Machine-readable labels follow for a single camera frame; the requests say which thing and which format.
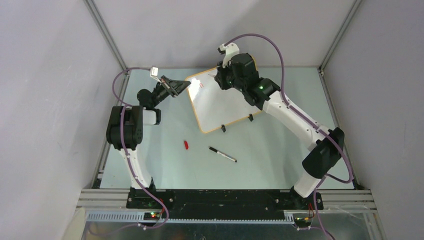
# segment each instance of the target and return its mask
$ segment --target gray wall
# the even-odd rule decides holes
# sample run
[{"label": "gray wall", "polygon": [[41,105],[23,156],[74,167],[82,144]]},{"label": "gray wall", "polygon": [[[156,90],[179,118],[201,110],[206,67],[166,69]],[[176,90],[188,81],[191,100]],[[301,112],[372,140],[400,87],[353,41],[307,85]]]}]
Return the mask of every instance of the gray wall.
[{"label": "gray wall", "polygon": [[[125,63],[213,67],[217,48],[246,33],[263,34],[286,66],[318,66],[354,0],[96,0]],[[279,66],[263,39],[237,41],[260,66]]]},{"label": "gray wall", "polygon": [[389,239],[423,239],[424,1],[364,1],[325,69]]},{"label": "gray wall", "polygon": [[60,239],[119,67],[84,2],[0,2],[0,239]]}]

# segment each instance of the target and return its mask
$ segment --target whiteboard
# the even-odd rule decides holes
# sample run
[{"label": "whiteboard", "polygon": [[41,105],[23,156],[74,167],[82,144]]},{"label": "whiteboard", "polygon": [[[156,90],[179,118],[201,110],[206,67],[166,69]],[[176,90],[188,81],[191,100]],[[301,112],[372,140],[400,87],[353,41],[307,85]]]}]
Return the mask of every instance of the whiteboard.
[{"label": "whiteboard", "polygon": [[249,105],[236,89],[222,90],[214,80],[217,71],[212,68],[185,79],[191,82],[187,87],[188,98],[204,134],[261,112],[256,106]]}]

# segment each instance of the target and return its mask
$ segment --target table surface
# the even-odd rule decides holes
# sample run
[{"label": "table surface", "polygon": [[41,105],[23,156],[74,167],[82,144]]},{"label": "table surface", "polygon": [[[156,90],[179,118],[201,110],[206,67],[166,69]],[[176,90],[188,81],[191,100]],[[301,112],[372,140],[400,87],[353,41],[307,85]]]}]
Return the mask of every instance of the table surface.
[{"label": "table surface", "polygon": [[[206,69],[159,69],[159,75],[184,80]],[[258,70],[261,77],[280,85],[280,68]],[[155,84],[148,71],[133,70],[124,101],[138,105],[137,92],[151,91]],[[286,67],[285,91],[315,120],[331,129],[335,127],[316,68]],[[308,150],[281,122],[264,112],[255,115],[252,122],[244,119],[227,126],[225,133],[215,130],[205,134],[199,130],[187,91],[176,98],[168,97],[157,108],[162,112],[161,123],[144,126],[141,146],[158,189],[289,189],[302,173]],[[237,163],[212,152],[209,146],[233,156]],[[348,179],[342,159],[329,173]],[[100,188],[130,186],[125,162],[111,147]],[[327,179],[320,188],[352,189],[353,185]]]}]

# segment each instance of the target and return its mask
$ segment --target black marker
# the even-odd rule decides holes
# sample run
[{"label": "black marker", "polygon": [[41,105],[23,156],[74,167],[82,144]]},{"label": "black marker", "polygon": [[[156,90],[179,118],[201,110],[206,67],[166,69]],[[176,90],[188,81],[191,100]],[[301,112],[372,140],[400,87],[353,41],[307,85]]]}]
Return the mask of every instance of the black marker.
[{"label": "black marker", "polygon": [[216,150],[215,148],[213,148],[213,147],[209,147],[209,149],[210,150],[212,150],[212,151],[214,151],[215,153],[217,153],[217,154],[219,154],[219,155],[221,155],[221,156],[223,156],[223,157],[226,157],[227,159],[229,159],[229,160],[231,160],[231,161],[233,161],[233,162],[235,162],[235,163],[237,163],[237,160],[234,158],[234,157],[232,157],[232,156],[230,156],[230,155],[227,155],[227,154],[225,154],[225,153],[223,153],[223,152],[221,152],[221,151],[218,151],[218,150]]}]

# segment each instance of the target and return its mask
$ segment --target purple cable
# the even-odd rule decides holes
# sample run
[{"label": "purple cable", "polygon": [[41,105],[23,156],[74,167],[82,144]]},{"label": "purple cable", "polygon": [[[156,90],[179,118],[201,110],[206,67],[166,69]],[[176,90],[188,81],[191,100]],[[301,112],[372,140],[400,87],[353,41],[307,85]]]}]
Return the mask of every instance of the purple cable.
[{"label": "purple cable", "polygon": [[317,188],[319,188],[321,186],[321,184],[323,184],[325,179],[326,179],[326,177],[324,176],[321,179],[321,181],[319,181],[318,185],[316,185],[315,189],[313,190],[312,195],[313,195],[313,206],[315,208],[315,213],[316,213],[315,215],[318,218],[319,226],[321,227],[322,232],[326,234],[326,233],[328,233],[328,231],[324,228],[324,224],[323,224],[323,221],[321,220],[320,213],[318,212],[318,207],[317,207]]},{"label": "purple cable", "polygon": [[268,37],[261,35],[261,34],[257,34],[257,33],[246,33],[246,34],[242,34],[239,36],[236,36],[235,38],[229,40],[227,43],[225,43],[225,46],[227,46],[228,44],[244,38],[244,37],[258,37],[261,39],[265,39],[266,41],[268,41],[277,51],[278,53],[278,57],[279,57],[279,61],[281,62],[281,100],[284,102],[284,104],[286,106],[288,106],[293,112],[295,112],[299,117],[301,117],[303,120],[305,120],[309,125],[311,125],[316,131],[318,131],[320,134],[324,135],[324,137],[326,137],[334,146],[335,148],[338,150],[338,152],[340,153],[341,157],[343,158],[344,163],[346,164],[347,167],[347,171],[349,174],[349,179],[348,180],[342,180],[334,175],[331,174],[326,174],[327,177],[330,177],[332,179],[335,179],[341,183],[344,184],[348,184],[350,182],[352,182],[352,180],[354,179],[353,173],[352,173],[352,166],[351,163],[348,160],[348,157],[345,155],[345,153],[343,152],[343,149],[336,143],[336,141],[334,141],[334,139],[332,137],[330,137],[327,133],[325,133],[323,130],[319,129],[319,127],[313,122],[311,121],[308,117],[306,117],[303,113],[301,113],[297,108],[295,108],[294,106],[290,105],[289,101],[286,98],[286,94],[284,92],[284,61],[283,61],[283,56],[281,54],[280,49],[278,48],[278,46]]},{"label": "purple cable", "polygon": [[[322,129],[320,129],[312,120],[310,120],[307,116],[305,116],[303,113],[301,113],[297,108],[295,108],[294,106],[290,105],[289,101],[287,100],[286,94],[284,92],[284,61],[283,61],[283,56],[282,56],[281,51],[278,48],[278,46],[271,39],[269,39],[268,37],[266,37],[264,35],[261,35],[261,34],[257,34],[257,33],[246,33],[246,34],[242,34],[242,35],[236,36],[235,38],[229,40],[225,44],[225,46],[227,46],[228,44],[230,44],[230,43],[232,43],[232,42],[234,42],[234,41],[236,41],[238,39],[244,38],[244,37],[258,37],[258,38],[261,38],[261,39],[265,39],[266,41],[268,41],[275,48],[275,50],[278,53],[279,60],[281,62],[281,86],[280,86],[281,87],[281,92],[280,92],[281,93],[281,100],[284,102],[284,104],[289,109],[291,109],[299,117],[301,117],[309,125],[311,125],[315,129],[315,131],[318,131],[320,134],[324,135],[324,137],[326,137],[335,146],[335,148],[337,149],[337,151],[340,153],[341,157],[343,158],[343,161],[344,161],[344,163],[346,164],[346,167],[347,167],[347,171],[348,171],[348,174],[349,174],[349,179],[348,180],[343,180],[343,179],[340,179],[340,178],[338,178],[338,177],[336,177],[334,175],[331,175],[331,174],[325,174],[325,176],[326,177],[330,177],[332,179],[335,179],[335,180],[337,180],[337,181],[339,181],[341,183],[344,183],[344,184],[348,184],[348,183],[352,182],[352,180],[354,179],[354,176],[353,176],[353,173],[352,173],[352,166],[351,166],[351,163],[349,162],[347,156],[343,152],[343,149],[337,144],[337,142],[332,137],[330,137],[326,132],[324,132]],[[317,188],[323,183],[324,179],[326,178],[325,176],[321,179],[321,181],[315,187],[315,189],[314,189],[314,191],[312,193],[313,194],[313,203],[314,203],[314,206],[315,206],[316,216],[318,217],[319,225],[321,227],[320,229],[322,230],[322,232],[324,234],[326,234],[326,236],[332,237],[334,239],[334,237],[324,228],[323,222],[321,221],[320,215],[318,213],[318,208],[317,208],[317,201],[316,201]]]},{"label": "purple cable", "polygon": [[112,93],[115,96],[115,98],[118,99],[119,102],[121,102],[123,104],[126,104],[126,105],[128,105],[130,107],[132,107],[132,105],[131,104],[128,104],[128,103],[124,102],[122,99],[120,99],[119,96],[117,95],[117,93],[115,92],[115,82],[117,81],[117,79],[119,78],[119,76],[121,76],[121,74],[126,73],[126,72],[131,71],[131,70],[136,70],[136,69],[141,69],[141,70],[147,70],[147,71],[149,71],[149,68],[147,68],[147,67],[130,67],[130,68],[127,68],[127,69],[121,71],[120,73],[118,73],[118,75],[116,75],[115,79],[112,82]]},{"label": "purple cable", "polygon": [[[299,230],[311,230],[311,229],[321,230],[321,228],[316,227],[316,226],[311,226],[310,228],[309,227],[299,227]],[[327,233],[331,237],[331,240],[336,240],[336,238],[329,231],[325,230],[325,233]]]},{"label": "purple cable", "polygon": [[115,82],[117,81],[117,79],[118,79],[118,77],[121,75],[121,74],[123,74],[123,73],[125,73],[125,72],[128,72],[128,71],[131,71],[131,70],[149,70],[148,68],[146,68],[146,67],[130,67],[130,68],[127,68],[127,69],[125,69],[125,70],[123,70],[123,71],[121,71],[120,73],[118,73],[118,75],[116,75],[116,77],[115,77],[115,79],[113,80],[113,83],[112,83],[112,92],[113,92],[113,95],[118,99],[118,101],[120,101],[121,103],[123,103],[124,104],[124,106],[123,106],[123,108],[122,108],[122,112],[121,112],[121,115],[120,115],[120,129],[119,129],[119,131],[120,131],[120,142],[121,142],[121,144],[122,144],[122,147],[123,147],[123,150],[124,150],[124,152],[125,152],[125,156],[126,156],[126,161],[127,161],[127,163],[128,163],[128,166],[129,166],[129,170],[131,171],[131,175],[132,175],[132,177],[135,179],[135,181],[137,182],[137,184],[141,187],[141,189],[143,189],[143,191],[147,194],[147,195],[149,195],[152,199],[154,199],[156,202],[158,202],[160,205],[162,205],[162,207],[163,207],[163,209],[165,210],[165,212],[166,212],[166,218],[165,218],[165,220],[163,221],[163,222],[161,222],[161,223],[159,223],[159,224],[156,224],[156,225],[154,225],[154,226],[146,226],[146,225],[143,225],[143,224],[141,224],[141,223],[131,223],[131,224],[127,224],[127,225],[124,225],[124,226],[122,226],[122,227],[120,227],[120,228],[118,228],[118,229],[116,229],[116,230],[113,230],[113,231],[111,231],[111,232],[108,232],[108,233],[94,233],[94,232],[92,232],[91,230],[90,230],[90,226],[88,226],[88,232],[91,234],[91,235],[94,235],[94,236],[97,236],[97,237],[106,237],[106,236],[109,236],[109,235],[112,235],[112,234],[115,234],[115,233],[117,233],[117,232],[119,232],[119,231],[121,231],[121,230],[123,230],[123,229],[126,229],[126,228],[129,228],[129,227],[141,227],[141,226],[143,226],[143,228],[145,228],[145,229],[157,229],[157,228],[159,228],[159,227],[161,227],[162,225],[164,225],[167,221],[168,221],[168,219],[170,218],[170,213],[169,213],[169,211],[168,211],[168,208],[165,206],[165,204],[161,201],[161,200],[159,200],[157,197],[155,197],[153,194],[151,194],[144,186],[143,186],[143,184],[139,181],[139,179],[138,179],[138,177],[136,176],[136,174],[135,174],[135,172],[134,172],[134,169],[133,169],[133,166],[131,166],[131,161],[130,161],[130,158],[128,157],[129,156],[129,153],[128,153],[128,149],[125,147],[125,142],[124,142],[124,115],[125,115],[125,109],[127,108],[127,107],[132,107],[132,105],[131,104],[129,104],[129,103],[126,103],[126,102],[124,102],[122,99],[120,99],[119,98],[119,96],[115,93]]},{"label": "purple cable", "polygon": [[128,149],[125,146],[125,142],[124,142],[124,115],[125,115],[125,109],[128,107],[128,104],[125,104],[122,108],[122,112],[120,113],[120,143],[122,144],[123,147],[123,151],[125,152],[125,156],[126,156],[126,161],[128,162],[128,166],[129,166],[129,170],[131,171],[132,177],[135,179],[135,181],[137,182],[137,184],[141,187],[141,189],[143,189],[143,191],[149,195],[152,199],[154,199],[156,202],[158,202],[160,205],[162,205],[162,208],[165,209],[166,212],[166,218],[163,222],[159,223],[159,224],[155,224],[154,226],[146,226],[146,225],[142,225],[143,228],[145,229],[157,229],[160,226],[164,225],[168,219],[170,218],[170,212],[168,211],[167,206],[165,206],[165,204],[159,200],[157,197],[155,197],[153,194],[151,194],[146,188],[145,186],[143,186],[143,184],[139,181],[139,178],[136,176],[136,173],[134,172],[133,166],[131,166],[131,161],[130,161],[130,154],[128,153]]}]

